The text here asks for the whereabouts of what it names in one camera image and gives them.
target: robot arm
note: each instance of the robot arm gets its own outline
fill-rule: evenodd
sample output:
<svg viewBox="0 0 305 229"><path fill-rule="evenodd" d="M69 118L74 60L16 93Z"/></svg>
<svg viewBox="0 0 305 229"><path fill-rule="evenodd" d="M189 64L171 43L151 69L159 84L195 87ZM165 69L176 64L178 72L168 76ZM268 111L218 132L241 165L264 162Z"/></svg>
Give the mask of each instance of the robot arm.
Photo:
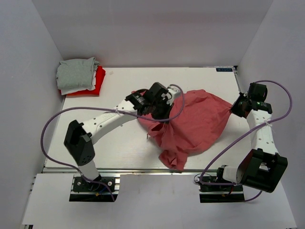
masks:
<svg viewBox="0 0 305 229"><path fill-rule="evenodd" d="M115 109L135 115L151 114L156 120L166 119L169 118L173 101L179 96L178 88L166 88L160 83L154 83L149 90L136 91L127 96ZM64 145L85 177L95 181L101 177L93 160L93 145L108 132L134 119L135 116L127 114L103 113L83 123L74 120L69 124Z"/></svg>
<svg viewBox="0 0 305 229"><path fill-rule="evenodd" d="M247 119L250 129L271 120L271 105L265 103L267 88L265 85L251 83L248 93L240 93L231 108L233 114ZM217 170L217 182L230 181L273 192L280 181L288 162L279 156L275 147L272 130L269 125L250 134L252 150L238 168L223 165Z"/></svg>

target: red cloth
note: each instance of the red cloth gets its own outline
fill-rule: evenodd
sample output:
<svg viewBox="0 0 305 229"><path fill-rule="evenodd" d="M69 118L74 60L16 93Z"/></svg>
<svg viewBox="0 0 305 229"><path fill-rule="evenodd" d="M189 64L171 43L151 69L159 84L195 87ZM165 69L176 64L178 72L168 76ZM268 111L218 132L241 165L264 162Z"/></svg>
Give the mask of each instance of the red cloth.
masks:
<svg viewBox="0 0 305 229"><path fill-rule="evenodd" d="M97 70L96 70L96 85L95 85L95 89L92 91L89 90L83 90L83 91L78 91L78 92L74 92L74 93L70 93L67 95L84 95L84 94L91 94L91 95L100 95L100 90L101 90L101 86L103 83L103 80L105 78L105 74L106 71L103 69L102 66L98 66Z"/></svg>
<svg viewBox="0 0 305 229"><path fill-rule="evenodd" d="M231 114L231 104L205 90L189 91L182 113L169 124L138 119L164 151L159 159L169 168L183 170L191 153L207 150L223 132ZM179 112L180 96L170 117Z"/></svg>

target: white panel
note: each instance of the white panel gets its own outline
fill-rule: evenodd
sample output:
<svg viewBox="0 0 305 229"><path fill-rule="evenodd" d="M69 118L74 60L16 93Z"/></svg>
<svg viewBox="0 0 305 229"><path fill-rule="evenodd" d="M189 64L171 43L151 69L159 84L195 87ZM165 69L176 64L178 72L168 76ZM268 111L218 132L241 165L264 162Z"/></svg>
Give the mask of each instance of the white panel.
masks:
<svg viewBox="0 0 305 229"><path fill-rule="evenodd" d="M287 157L282 182L298 228L305 229L304 98L305 98L305 1L275 0L239 67L240 83L269 79L282 83L291 92L293 109L284 120L274 123L274 142L279 154ZM286 93L267 84L267 102L272 117L288 109Z"/></svg>
<svg viewBox="0 0 305 229"><path fill-rule="evenodd" d="M34 229L295 227L281 184L249 203L200 203L192 175L123 175L114 203L89 203L69 202L72 178L38 174L23 224ZM251 188L244 192L246 198L257 194Z"/></svg>
<svg viewBox="0 0 305 229"><path fill-rule="evenodd" d="M16 229L43 167L40 133L61 108L55 81L61 55L30 0L2 0L0 18L0 222Z"/></svg>
<svg viewBox="0 0 305 229"><path fill-rule="evenodd" d="M272 0L33 0L64 59L237 65Z"/></svg>
<svg viewBox="0 0 305 229"><path fill-rule="evenodd" d="M112 108L133 90L150 88L154 82L163 85L175 83L183 90L205 89L233 103L238 97L238 88L233 73L216 72L214 68L107 68L107 75L99 97L66 98L64 107L97 106ZM62 114L50 146L49 155L66 163L74 163L63 145L68 124L99 115L99 111L70 111ZM249 130L245 119L231 115L225 130L214 145L199 155L190 156L186 169L203 169L224 148ZM137 120L125 123L111 131L95 148L95 164L98 168L166 169L158 156L162 150L154 141L146 139L147 132ZM250 151L250 140L245 138L217 160L212 168L226 164L237 167ZM47 161L46 167L61 167Z"/></svg>

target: red garment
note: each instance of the red garment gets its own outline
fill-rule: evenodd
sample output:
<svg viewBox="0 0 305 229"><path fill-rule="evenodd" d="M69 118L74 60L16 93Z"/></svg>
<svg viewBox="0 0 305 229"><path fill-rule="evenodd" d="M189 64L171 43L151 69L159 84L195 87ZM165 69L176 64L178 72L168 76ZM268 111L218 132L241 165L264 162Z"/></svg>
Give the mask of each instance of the red garment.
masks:
<svg viewBox="0 0 305 229"><path fill-rule="evenodd" d="M96 70L96 75L95 75L96 85L95 85L94 90L92 90L92 91L83 90L83 91L70 93L70 94L67 94L67 95L83 95L83 94L100 95L100 90L101 90L101 87L102 87L103 80L105 78L105 74L106 74L106 71L103 69L103 67L98 66L97 70Z"/></svg>
<svg viewBox="0 0 305 229"><path fill-rule="evenodd" d="M231 104L205 90L189 91L184 96L182 113L169 124L138 119L164 150L159 159L165 166L178 170L183 170L189 154L211 147L223 132L231 114ZM181 105L180 96L174 101L170 117L179 112Z"/></svg>

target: black label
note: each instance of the black label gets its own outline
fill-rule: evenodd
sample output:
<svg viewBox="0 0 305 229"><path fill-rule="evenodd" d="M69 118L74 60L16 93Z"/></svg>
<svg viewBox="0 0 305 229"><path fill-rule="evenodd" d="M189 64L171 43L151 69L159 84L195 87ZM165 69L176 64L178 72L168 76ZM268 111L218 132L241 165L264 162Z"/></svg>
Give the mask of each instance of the black label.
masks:
<svg viewBox="0 0 305 229"><path fill-rule="evenodd" d="M233 72L232 68L216 68L217 72Z"/></svg>

